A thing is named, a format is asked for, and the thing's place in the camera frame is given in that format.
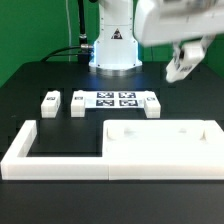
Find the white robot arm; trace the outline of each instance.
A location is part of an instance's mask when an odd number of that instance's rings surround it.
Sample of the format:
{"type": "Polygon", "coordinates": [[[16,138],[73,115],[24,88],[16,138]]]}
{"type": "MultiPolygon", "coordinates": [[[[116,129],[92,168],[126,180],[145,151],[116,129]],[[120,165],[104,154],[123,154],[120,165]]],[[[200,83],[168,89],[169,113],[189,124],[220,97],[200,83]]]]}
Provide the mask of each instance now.
{"type": "Polygon", "coordinates": [[[224,0],[139,0],[135,37],[144,46],[172,43],[167,81],[184,79],[205,57],[215,34],[224,31],[224,0]],[[181,40],[202,37],[201,41],[181,40]]]}
{"type": "Polygon", "coordinates": [[[215,34],[224,31],[224,0],[138,0],[133,37],[133,0],[99,0],[100,35],[90,71],[125,75],[139,71],[138,43],[174,43],[167,81],[184,79],[205,57],[215,34]],[[202,37],[201,41],[181,40],[202,37]]]}

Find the small white block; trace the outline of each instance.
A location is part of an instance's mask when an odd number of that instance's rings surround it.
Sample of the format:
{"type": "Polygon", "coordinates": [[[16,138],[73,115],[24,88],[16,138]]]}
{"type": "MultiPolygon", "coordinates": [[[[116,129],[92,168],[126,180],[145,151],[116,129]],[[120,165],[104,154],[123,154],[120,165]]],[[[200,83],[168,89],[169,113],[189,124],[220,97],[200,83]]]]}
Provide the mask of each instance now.
{"type": "Polygon", "coordinates": [[[160,118],[160,112],[145,112],[147,118],[160,118]]]}
{"type": "Polygon", "coordinates": [[[85,116],[85,96],[83,91],[74,92],[71,102],[71,116],[84,117],[85,116]]]}
{"type": "Polygon", "coordinates": [[[145,91],[144,110],[147,118],[160,118],[161,105],[154,92],[145,91]]]}
{"type": "Polygon", "coordinates": [[[41,104],[41,114],[43,118],[54,118],[61,104],[61,94],[59,91],[48,92],[41,104]]]}
{"type": "Polygon", "coordinates": [[[184,61],[188,64],[198,64],[205,57],[201,41],[185,43],[183,45],[184,61]]]}

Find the robot logo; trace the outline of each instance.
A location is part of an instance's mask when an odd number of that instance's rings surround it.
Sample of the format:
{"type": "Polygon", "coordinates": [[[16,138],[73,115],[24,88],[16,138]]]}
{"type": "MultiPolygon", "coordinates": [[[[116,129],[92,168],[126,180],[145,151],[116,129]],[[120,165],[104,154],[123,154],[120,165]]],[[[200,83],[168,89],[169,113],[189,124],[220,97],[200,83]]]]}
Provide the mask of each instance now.
{"type": "Polygon", "coordinates": [[[116,40],[122,40],[123,39],[119,29],[116,29],[116,31],[113,34],[113,36],[111,37],[111,39],[116,39],[116,40]]]}

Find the white plastic tray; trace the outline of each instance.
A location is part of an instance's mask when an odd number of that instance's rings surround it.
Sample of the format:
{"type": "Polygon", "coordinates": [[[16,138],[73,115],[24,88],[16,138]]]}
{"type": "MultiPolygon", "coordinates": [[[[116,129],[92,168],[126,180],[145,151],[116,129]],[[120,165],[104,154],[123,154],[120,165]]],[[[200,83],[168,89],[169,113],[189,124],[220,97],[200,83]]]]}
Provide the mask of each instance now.
{"type": "Polygon", "coordinates": [[[101,158],[26,157],[36,134],[36,121],[26,121],[1,162],[3,179],[224,179],[215,121],[108,120],[101,158]]]}

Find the black table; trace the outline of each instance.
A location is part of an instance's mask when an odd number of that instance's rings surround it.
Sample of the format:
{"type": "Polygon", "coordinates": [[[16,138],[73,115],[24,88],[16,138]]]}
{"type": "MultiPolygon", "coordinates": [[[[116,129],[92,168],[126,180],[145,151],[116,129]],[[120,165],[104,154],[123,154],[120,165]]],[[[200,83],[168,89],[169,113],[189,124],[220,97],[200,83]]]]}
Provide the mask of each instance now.
{"type": "MultiPolygon", "coordinates": [[[[90,74],[87,66],[76,63],[22,65],[0,89],[1,158],[25,120],[38,123],[28,156],[101,156],[104,120],[147,119],[140,109],[90,109],[85,118],[71,118],[76,90],[154,91],[162,106],[161,119],[211,119],[224,129],[224,79],[200,65],[184,81],[169,84],[165,67],[165,63],[147,63],[141,73],[111,79],[90,74]],[[62,105],[55,119],[42,119],[40,105],[52,90],[61,92],[62,105]]],[[[218,180],[0,183],[3,224],[221,224],[223,206],[224,181],[218,180]]]]}

